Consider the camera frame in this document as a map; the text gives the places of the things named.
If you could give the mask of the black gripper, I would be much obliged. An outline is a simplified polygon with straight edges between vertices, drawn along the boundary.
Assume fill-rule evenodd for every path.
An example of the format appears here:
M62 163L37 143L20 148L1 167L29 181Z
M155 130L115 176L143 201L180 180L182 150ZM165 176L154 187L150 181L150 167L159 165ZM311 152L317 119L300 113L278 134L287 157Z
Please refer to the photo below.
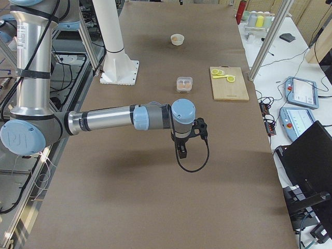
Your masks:
M186 135L186 134L180 134L177 136L177 134L172 135L172 140L175 143L175 149L178 151L178 155L180 159L185 159L187 157L187 150L186 150L186 142L193 138L193 135Z

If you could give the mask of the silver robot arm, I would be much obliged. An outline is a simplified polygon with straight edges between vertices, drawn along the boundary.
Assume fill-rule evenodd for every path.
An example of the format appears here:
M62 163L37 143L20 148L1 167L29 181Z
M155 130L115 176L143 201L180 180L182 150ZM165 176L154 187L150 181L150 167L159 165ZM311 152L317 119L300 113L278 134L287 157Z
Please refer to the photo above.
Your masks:
M17 22L17 103L1 127L1 141L12 153L30 156L80 132L132 125L137 130L170 129L176 151L186 157L196 117L188 99L87 112L50 108L52 32L81 30L78 1L11 1L10 12Z

